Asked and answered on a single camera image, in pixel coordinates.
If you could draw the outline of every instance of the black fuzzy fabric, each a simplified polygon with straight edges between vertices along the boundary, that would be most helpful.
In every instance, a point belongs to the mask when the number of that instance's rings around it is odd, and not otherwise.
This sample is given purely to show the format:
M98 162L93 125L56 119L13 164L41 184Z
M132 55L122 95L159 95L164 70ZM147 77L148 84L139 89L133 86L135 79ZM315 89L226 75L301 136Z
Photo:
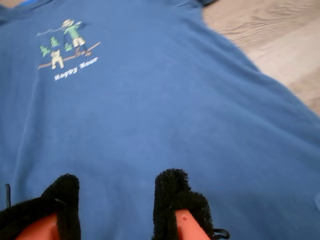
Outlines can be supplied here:
M152 240L179 240L175 211L183 209L189 210L210 239L221 238L215 237L208 201L191 191L187 173L168 169L155 179Z
M79 181L74 175L59 177L43 194L0 212L0 239L14 240L32 223L57 214L60 240L80 240Z

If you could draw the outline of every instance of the floor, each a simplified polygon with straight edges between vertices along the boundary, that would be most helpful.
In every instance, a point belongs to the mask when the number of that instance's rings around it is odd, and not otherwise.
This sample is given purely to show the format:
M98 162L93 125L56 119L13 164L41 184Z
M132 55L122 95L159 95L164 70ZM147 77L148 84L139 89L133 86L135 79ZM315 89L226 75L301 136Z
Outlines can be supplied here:
M320 115L320 0L219 0L204 18Z

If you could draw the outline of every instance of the blue t-shirt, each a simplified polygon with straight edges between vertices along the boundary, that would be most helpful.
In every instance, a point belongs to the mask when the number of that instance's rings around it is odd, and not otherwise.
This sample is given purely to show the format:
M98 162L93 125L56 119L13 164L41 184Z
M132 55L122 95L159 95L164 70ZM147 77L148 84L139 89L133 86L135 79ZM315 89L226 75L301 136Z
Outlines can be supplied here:
M36 2L37 0L24 0L23 2L20 3L20 5L24 5L24 4L31 4Z
M75 174L84 240L147 240L155 178L180 168L232 239L320 239L320 119L204 24L209 2L0 9L0 186L13 204Z

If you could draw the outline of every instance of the red plastic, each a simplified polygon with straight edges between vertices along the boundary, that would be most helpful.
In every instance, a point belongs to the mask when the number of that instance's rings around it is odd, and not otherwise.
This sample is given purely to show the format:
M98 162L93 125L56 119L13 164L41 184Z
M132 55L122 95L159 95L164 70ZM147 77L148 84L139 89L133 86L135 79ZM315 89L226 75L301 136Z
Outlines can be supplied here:
M52 214L32 223L15 240L60 240L57 215Z
M188 210L175 211L175 217L179 240L210 240Z

